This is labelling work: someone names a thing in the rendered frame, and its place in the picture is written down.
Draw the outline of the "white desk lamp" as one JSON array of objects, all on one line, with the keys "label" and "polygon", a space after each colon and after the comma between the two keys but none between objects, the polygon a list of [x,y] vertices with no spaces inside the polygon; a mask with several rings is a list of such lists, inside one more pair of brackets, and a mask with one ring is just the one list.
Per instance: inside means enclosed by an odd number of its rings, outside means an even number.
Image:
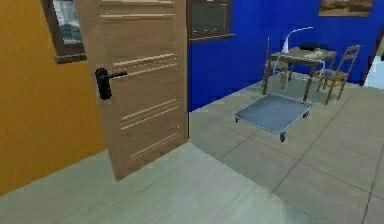
[{"label": "white desk lamp", "polygon": [[286,36],[281,52],[282,52],[282,53],[289,53],[289,38],[290,38],[290,36],[291,36],[293,33],[300,32],[300,31],[304,31],[304,30],[309,30],[309,29],[313,29],[313,28],[314,28],[313,26],[309,26],[309,27],[303,27],[303,28],[299,28],[299,29],[292,30],[292,31]]}]

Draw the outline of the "dark brown framed window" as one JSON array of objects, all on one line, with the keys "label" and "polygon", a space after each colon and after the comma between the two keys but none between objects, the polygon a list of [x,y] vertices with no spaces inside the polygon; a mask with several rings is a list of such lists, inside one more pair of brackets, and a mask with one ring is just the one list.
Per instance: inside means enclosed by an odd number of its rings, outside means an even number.
[{"label": "dark brown framed window", "polygon": [[55,49],[54,61],[68,64],[86,61],[74,0],[40,0]]}]

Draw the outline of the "brown wooden table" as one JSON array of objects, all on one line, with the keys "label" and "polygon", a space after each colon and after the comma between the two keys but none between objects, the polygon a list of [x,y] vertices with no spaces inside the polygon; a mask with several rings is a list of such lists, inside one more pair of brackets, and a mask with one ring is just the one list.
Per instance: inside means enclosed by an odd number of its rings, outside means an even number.
[{"label": "brown wooden table", "polygon": [[266,65],[264,69],[262,93],[266,94],[269,77],[275,72],[275,69],[276,69],[276,67],[271,65],[272,61],[285,62],[291,65],[309,66],[311,70],[309,73],[308,81],[306,83],[306,89],[303,96],[303,100],[306,101],[308,99],[310,87],[315,80],[314,78],[315,68],[318,65],[322,65],[322,67],[324,68],[325,63],[328,60],[330,60],[331,62],[334,62],[336,54],[337,54],[336,51],[329,51],[329,50],[323,50],[323,49],[318,51],[309,51],[309,50],[299,49],[298,47],[289,49],[288,53],[275,52],[275,53],[269,54],[267,56]]}]

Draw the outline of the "grey platform trolley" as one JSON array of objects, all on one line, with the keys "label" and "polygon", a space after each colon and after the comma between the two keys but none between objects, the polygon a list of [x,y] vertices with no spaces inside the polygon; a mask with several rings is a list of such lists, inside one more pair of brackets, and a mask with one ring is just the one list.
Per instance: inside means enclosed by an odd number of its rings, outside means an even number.
[{"label": "grey platform trolley", "polygon": [[313,104],[271,92],[235,113],[235,122],[243,121],[286,139],[287,130],[300,118],[306,118]]}]

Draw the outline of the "dark framed window on blue wall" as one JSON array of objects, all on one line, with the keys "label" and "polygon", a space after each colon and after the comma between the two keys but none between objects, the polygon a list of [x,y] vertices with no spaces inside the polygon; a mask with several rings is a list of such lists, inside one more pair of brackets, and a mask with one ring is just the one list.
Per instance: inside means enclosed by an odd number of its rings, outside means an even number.
[{"label": "dark framed window on blue wall", "polygon": [[232,36],[233,0],[187,0],[188,38],[191,42]]}]

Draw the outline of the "brown wooden slatted chair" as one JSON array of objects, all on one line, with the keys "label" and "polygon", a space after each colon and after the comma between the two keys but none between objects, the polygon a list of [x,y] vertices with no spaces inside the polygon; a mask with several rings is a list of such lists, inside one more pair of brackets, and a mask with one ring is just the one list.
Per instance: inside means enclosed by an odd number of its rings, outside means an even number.
[{"label": "brown wooden slatted chair", "polygon": [[348,80],[348,77],[350,75],[350,72],[353,68],[356,58],[360,53],[360,49],[361,49],[360,45],[348,46],[344,51],[343,56],[336,69],[324,69],[323,71],[318,72],[319,82],[317,86],[317,92],[319,92],[321,88],[329,89],[326,100],[325,100],[325,104],[329,103],[332,92],[336,86],[340,87],[339,93],[337,95],[337,99],[341,98],[341,95],[343,93],[343,90]]}]

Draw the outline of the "brown framed wall picture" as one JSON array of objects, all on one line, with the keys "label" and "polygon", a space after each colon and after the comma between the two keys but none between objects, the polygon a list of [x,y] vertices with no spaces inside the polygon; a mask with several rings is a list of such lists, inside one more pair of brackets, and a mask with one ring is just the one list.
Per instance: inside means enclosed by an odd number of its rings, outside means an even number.
[{"label": "brown framed wall picture", "polygon": [[368,17],[375,0],[320,0],[319,16]]}]

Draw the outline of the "light brown wooden room door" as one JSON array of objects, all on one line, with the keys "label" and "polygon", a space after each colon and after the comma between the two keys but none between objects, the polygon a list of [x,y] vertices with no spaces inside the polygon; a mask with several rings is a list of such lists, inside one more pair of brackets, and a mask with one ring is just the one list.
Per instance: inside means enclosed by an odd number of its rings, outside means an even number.
[{"label": "light brown wooden room door", "polygon": [[[188,140],[187,0],[74,0],[113,175]],[[126,72],[99,96],[95,71]]]}]

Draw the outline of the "black flat object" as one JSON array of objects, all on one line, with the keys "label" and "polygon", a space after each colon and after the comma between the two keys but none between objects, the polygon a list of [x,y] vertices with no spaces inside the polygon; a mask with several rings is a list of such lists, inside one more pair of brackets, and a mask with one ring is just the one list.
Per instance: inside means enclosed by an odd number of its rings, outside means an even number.
[{"label": "black flat object", "polygon": [[317,43],[303,43],[299,45],[299,49],[308,50],[308,51],[315,51],[316,49],[327,50],[328,46],[324,44],[317,44]]}]

